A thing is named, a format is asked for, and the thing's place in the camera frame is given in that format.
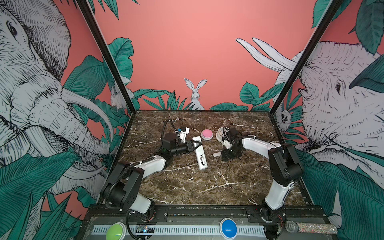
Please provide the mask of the white remote control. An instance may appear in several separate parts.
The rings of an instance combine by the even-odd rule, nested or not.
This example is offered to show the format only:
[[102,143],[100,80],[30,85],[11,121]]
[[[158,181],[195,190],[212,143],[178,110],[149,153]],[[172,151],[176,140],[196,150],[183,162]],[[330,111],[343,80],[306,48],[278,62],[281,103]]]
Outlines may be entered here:
[[[193,137],[192,140],[193,139],[201,139],[201,137],[197,136],[197,137]],[[208,164],[207,164],[204,148],[195,151],[195,154],[196,154],[196,157],[197,157],[197,162],[198,162],[198,165],[199,165],[199,169],[200,170],[206,169],[208,167]]]

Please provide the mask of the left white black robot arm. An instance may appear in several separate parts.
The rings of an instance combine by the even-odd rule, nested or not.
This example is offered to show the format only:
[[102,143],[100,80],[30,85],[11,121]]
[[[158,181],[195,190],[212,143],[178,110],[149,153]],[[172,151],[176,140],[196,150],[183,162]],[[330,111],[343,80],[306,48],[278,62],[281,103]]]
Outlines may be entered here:
[[167,133],[161,138],[160,148],[149,157],[131,163],[119,162],[101,190],[106,207],[135,212],[149,220],[155,214],[155,202],[139,193],[142,180],[166,169],[173,156],[195,152],[202,145],[201,137],[182,142],[179,134]]

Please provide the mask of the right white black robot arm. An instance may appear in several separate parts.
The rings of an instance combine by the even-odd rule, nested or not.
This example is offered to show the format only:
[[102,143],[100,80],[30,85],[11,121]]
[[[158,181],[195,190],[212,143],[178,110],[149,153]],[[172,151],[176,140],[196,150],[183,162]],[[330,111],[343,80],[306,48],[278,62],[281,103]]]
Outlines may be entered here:
[[260,209],[262,219],[271,223],[282,219],[283,206],[295,181],[303,174],[301,160],[296,149],[290,144],[265,142],[255,135],[244,135],[235,128],[221,127],[216,139],[224,146],[222,161],[239,159],[243,151],[253,151],[269,160],[273,183]]

